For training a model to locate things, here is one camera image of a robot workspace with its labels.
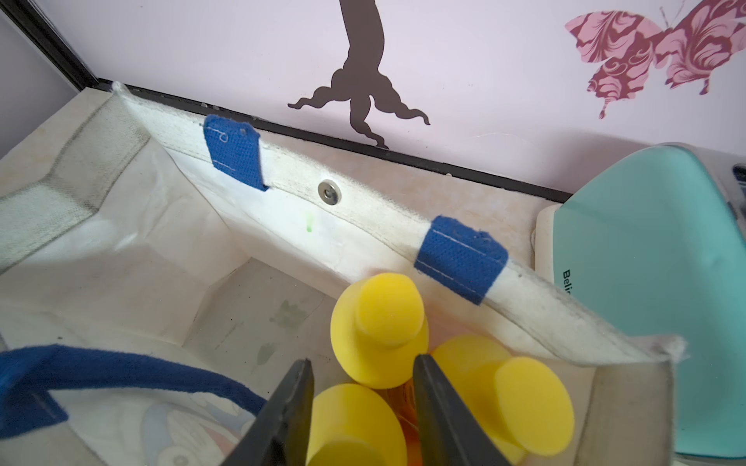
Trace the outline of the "white canvas Doraemon shopping bag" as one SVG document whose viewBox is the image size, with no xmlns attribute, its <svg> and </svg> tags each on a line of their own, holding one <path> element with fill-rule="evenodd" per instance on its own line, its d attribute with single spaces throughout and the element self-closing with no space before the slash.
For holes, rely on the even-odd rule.
<svg viewBox="0 0 746 466">
<path fill-rule="evenodd" d="M 452 217 L 429 219 L 252 126 L 86 90 L 1 159 L 1 461 L 218 465 L 354 283 L 394 272 L 429 343 L 545 362 L 575 429 L 526 465 L 672 465 L 677 337 L 633 339 Z"/>
</svg>

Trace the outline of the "orange soap bottle yellow cap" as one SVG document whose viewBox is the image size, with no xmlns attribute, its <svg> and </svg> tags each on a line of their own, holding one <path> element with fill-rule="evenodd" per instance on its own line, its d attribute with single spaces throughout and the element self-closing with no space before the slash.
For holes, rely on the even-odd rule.
<svg viewBox="0 0 746 466">
<path fill-rule="evenodd" d="M 571 398 L 543 362 L 511 355 L 480 335 L 454 337 L 431 356 L 510 464 L 529 454 L 556 456 L 570 445 L 575 431 Z"/>
<path fill-rule="evenodd" d="M 422 465 L 412 408 L 360 384 L 338 384 L 313 400 L 308 465 Z"/>
<path fill-rule="evenodd" d="M 382 273 L 350 285 L 330 321 L 334 356 L 355 382 L 373 389 L 402 386 L 429 349 L 429 323 L 415 283 Z"/>
</svg>

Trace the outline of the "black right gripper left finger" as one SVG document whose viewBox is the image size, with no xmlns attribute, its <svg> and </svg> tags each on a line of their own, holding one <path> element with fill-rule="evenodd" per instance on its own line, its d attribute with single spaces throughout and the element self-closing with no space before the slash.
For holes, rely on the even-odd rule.
<svg viewBox="0 0 746 466">
<path fill-rule="evenodd" d="M 312 362 L 299 359 L 281 380 L 247 434 L 223 466 L 304 466 L 308 452 L 314 374 Z"/>
</svg>

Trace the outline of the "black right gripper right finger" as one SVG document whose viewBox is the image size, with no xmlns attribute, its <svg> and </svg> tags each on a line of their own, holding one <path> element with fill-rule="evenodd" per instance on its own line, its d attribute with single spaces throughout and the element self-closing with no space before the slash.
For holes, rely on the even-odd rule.
<svg viewBox="0 0 746 466">
<path fill-rule="evenodd" d="M 413 382 L 423 464 L 510 464 L 480 427 L 432 356 L 416 357 Z"/>
</svg>

